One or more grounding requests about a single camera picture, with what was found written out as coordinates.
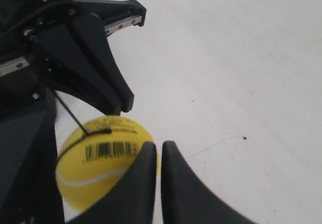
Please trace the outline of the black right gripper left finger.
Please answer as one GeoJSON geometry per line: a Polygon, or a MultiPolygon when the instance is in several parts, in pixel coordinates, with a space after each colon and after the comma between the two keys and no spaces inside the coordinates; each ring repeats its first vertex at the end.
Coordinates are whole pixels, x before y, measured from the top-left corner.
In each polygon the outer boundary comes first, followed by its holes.
{"type": "Polygon", "coordinates": [[[152,223],[157,152],[145,142],[134,163],[98,202],[69,223],[152,223]]]}

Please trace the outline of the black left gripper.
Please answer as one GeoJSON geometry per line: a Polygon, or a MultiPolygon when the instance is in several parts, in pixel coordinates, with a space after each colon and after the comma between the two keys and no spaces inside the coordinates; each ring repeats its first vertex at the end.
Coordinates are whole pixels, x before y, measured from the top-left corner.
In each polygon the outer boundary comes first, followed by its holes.
{"type": "Polygon", "coordinates": [[[1,62],[21,58],[46,88],[120,115],[134,94],[108,37],[145,17],[137,0],[1,0],[1,62]]]}

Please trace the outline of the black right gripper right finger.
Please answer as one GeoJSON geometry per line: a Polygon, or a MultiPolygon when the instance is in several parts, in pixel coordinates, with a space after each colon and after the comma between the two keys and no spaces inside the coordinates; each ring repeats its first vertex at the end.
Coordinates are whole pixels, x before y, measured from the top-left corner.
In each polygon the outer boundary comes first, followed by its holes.
{"type": "Polygon", "coordinates": [[[164,223],[253,223],[198,178],[173,141],[162,147],[162,213],[164,223]]]}

